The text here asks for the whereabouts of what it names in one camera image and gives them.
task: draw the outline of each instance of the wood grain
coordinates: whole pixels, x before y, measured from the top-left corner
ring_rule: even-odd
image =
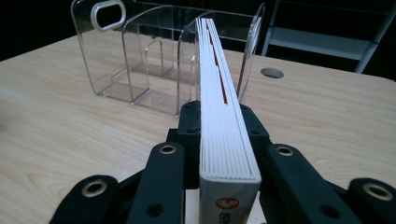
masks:
[[[264,77],[264,67],[285,76]],[[243,103],[274,142],[300,149],[327,180],[346,188],[368,176],[395,187],[395,95],[381,77],[256,57]],[[138,172],[177,124],[96,96],[76,37],[0,62],[0,223],[49,222],[79,180]],[[186,223],[197,217],[196,197],[189,192]],[[249,223],[262,222],[255,203]]]

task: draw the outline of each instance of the light wood tabletop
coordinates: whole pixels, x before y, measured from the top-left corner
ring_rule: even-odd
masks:
[[[243,104],[334,184],[372,177],[396,187],[395,82],[258,56]],[[177,124],[95,95],[75,36],[0,62],[0,223],[48,223],[79,180],[133,175]],[[197,201],[188,192],[186,223],[198,221]],[[255,202],[248,223],[263,222]]]

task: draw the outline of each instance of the dark background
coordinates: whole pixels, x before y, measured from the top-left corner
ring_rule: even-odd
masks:
[[[186,7],[204,7],[223,11],[254,14],[260,0],[151,0],[159,3],[181,5]],[[310,4],[320,2],[337,4],[337,6],[315,7]],[[276,14],[276,25],[302,30],[320,30],[325,32],[341,32],[342,35],[365,38],[377,27],[378,21],[385,15],[357,16],[351,13],[340,13],[333,9],[339,7],[356,7],[358,12],[368,9],[374,11],[387,10],[394,0],[290,0],[291,4],[280,5]],[[0,3],[0,19],[2,25],[0,37],[0,61],[38,49],[76,34],[70,15],[72,0],[14,0]],[[396,79],[396,24],[393,20],[385,33],[375,55],[363,71],[364,74]],[[308,53],[296,49],[285,49],[270,46],[267,56],[311,63],[353,71],[356,62],[326,55]]]

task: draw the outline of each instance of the book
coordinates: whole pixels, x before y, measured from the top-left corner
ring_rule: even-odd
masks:
[[[262,177],[211,19],[196,19],[201,101],[200,223],[246,223]]]

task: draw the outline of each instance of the acrylic compartment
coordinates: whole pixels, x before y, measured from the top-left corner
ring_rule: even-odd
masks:
[[[227,59],[242,99],[262,13],[263,5],[254,17],[127,0],[75,0],[71,6],[93,91],[175,116],[195,98],[195,18],[212,18],[223,47],[244,51]]]

